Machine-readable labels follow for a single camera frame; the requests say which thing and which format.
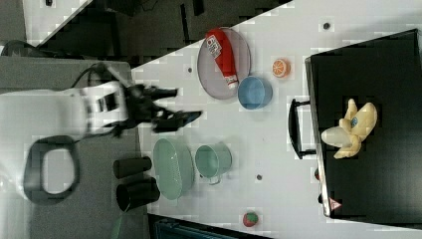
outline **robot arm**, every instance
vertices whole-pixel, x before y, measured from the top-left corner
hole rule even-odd
[[[164,90],[157,87],[146,88],[144,85],[136,85],[134,82],[123,78],[106,63],[98,63],[95,71],[100,75],[108,71],[123,86],[123,94],[120,95],[124,96],[125,107],[122,107],[121,110],[126,112],[126,119],[121,116],[120,120],[114,120],[105,125],[106,127],[113,127],[112,133],[114,136],[119,137],[123,130],[134,128],[143,122],[151,123],[154,132],[177,131],[202,115],[202,112],[175,113],[154,103],[159,99],[176,97],[177,90]]]

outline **black cup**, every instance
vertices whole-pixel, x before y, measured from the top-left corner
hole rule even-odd
[[[148,171],[152,167],[151,159],[147,156],[143,158],[129,158],[116,160],[112,164],[112,171],[117,179],[131,176],[137,173]]]
[[[117,204],[122,211],[154,202],[159,196],[160,192],[153,177],[129,184],[120,184],[116,190]]]

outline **white surface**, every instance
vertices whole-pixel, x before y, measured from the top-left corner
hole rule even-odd
[[[47,152],[42,170],[43,188],[52,194],[68,190],[75,180],[74,160],[64,148]]]
[[[325,218],[317,203],[317,161],[298,159],[287,130],[291,100],[308,98],[306,57],[422,26],[421,14],[421,1],[295,0],[235,26],[251,48],[251,75],[269,80],[274,88],[272,102],[260,111],[248,112],[236,100],[217,101],[204,92],[195,69],[202,41],[134,69],[137,83],[180,89],[178,98],[159,101],[164,106],[204,111],[191,126],[162,136],[183,136],[192,156],[200,145],[219,140],[233,153],[233,168],[220,184],[208,185],[196,173],[193,189],[177,206],[161,197],[148,212],[271,238],[422,237],[422,231]],[[331,28],[325,31],[321,25],[327,21]],[[282,57],[292,62],[286,80],[272,74],[273,62]],[[310,108],[301,109],[304,149],[313,148]],[[151,155],[158,135],[142,125],[139,137],[142,152]],[[260,223],[246,228],[242,216],[250,209],[260,215]]]
[[[23,0],[27,42],[34,47],[45,43],[93,0]]]

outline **gray floor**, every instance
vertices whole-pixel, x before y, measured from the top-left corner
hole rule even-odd
[[[43,47],[87,56],[112,56],[111,36],[117,34],[121,59],[138,57],[137,62],[141,65],[203,39],[212,28],[234,26],[289,1],[203,0],[204,12],[194,16],[192,0],[146,0],[144,9],[153,7],[151,11],[137,7],[133,17],[115,13],[117,33],[111,31],[109,20],[99,20],[99,16],[94,17],[95,14],[87,11]],[[182,4],[186,10],[186,33],[182,25]],[[99,9],[95,5],[90,7],[92,12]]]
[[[158,0],[152,11],[139,9],[134,17],[117,13],[120,45],[144,64],[204,38],[215,27],[231,27],[288,0],[204,0],[204,13],[194,16],[192,0]],[[180,5],[186,9],[185,39]]]
[[[25,40],[22,0],[0,1],[0,41]]]

